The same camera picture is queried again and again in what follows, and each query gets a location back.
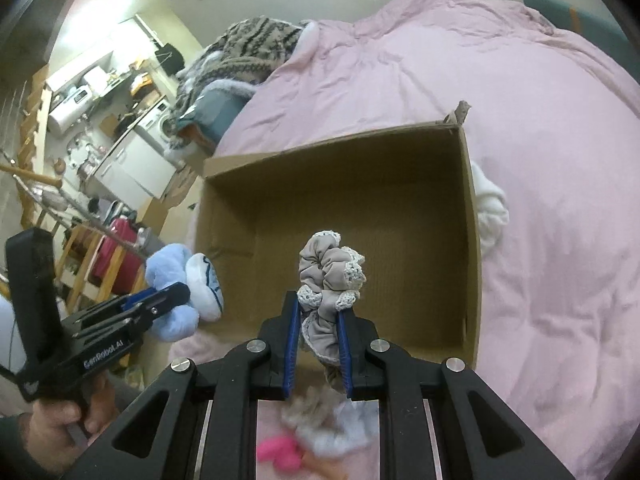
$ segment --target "bright light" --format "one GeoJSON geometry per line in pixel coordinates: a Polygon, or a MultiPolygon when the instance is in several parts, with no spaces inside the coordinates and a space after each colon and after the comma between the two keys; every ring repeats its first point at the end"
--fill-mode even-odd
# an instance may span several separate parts
{"type": "Polygon", "coordinates": [[[74,16],[70,17],[63,41],[66,44],[78,46],[78,44],[92,44],[107,36],[113,27],[129,17],[127,11],[131,4],[132,0],[87,2],[74,16]]]}

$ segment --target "sleeve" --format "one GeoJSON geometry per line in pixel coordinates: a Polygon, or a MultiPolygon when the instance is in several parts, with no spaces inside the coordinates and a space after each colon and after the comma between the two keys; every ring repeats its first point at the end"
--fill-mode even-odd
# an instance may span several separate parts
{"type": "Polygon", "coordinates": [[[44,471],[26,452],[20,436],[21,418],[0,418],[0,477],[14,480],[55,480],[57,477],[44,471]]]}

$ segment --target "pink blanket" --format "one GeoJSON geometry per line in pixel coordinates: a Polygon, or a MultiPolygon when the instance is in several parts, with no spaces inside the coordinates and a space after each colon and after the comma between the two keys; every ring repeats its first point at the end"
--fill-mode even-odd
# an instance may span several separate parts
{"type": "Polygon", "coordinates": [[[309,25],[216,155],[440,120],[460,99],[511,216],[482,263],[477,372],[601,479],[640,421],[640,87],[612,59],[520,3],[393,0],[309,25]]]}

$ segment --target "plush toy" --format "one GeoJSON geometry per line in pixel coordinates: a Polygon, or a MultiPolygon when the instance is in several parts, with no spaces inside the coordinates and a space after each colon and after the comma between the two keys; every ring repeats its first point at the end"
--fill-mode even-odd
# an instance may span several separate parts
{"type": "Polygon", "coordinates": [[[146,282],[160,290],[173,283],[186,283],[191,292],[189,303],[176,306],[156,319],[151,332],[160,340],[173,342],[196,332],[198,321],[217,321],[224,301],[216,271],[204,254],[191,254],[182,244],[170,244],[146,261],[146,282]]]}

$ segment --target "silver bolt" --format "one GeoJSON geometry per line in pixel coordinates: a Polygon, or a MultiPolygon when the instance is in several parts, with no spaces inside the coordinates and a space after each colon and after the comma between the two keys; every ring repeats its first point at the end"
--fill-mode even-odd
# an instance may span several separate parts
{"type": "Polygon", "coordinates": [[[374,339],[369,346],[374,352],[386,352],[391,348],[389,342],[384,339],[374,339]]]}
{"type": "Polygon", "coordinates": [[[186,357],[178,357],[171,361],[171,370],[179,374],[186,372],[191,367],[191,361],[186,357]]]}
{"type": "Polygon", "coordinates": [[[461,372],[465,369],[465,362],[457,357],[447,359],[447,368],[452,372],[461,372]]]}
{"type": "Polygon", "coordinates": [[[267,348],[267,343],[265,343],[262,339],[252,339],[246,344],[246,349],[249,352],[253,352],[254,354],[259,354],[265,348],[267,348]]]}

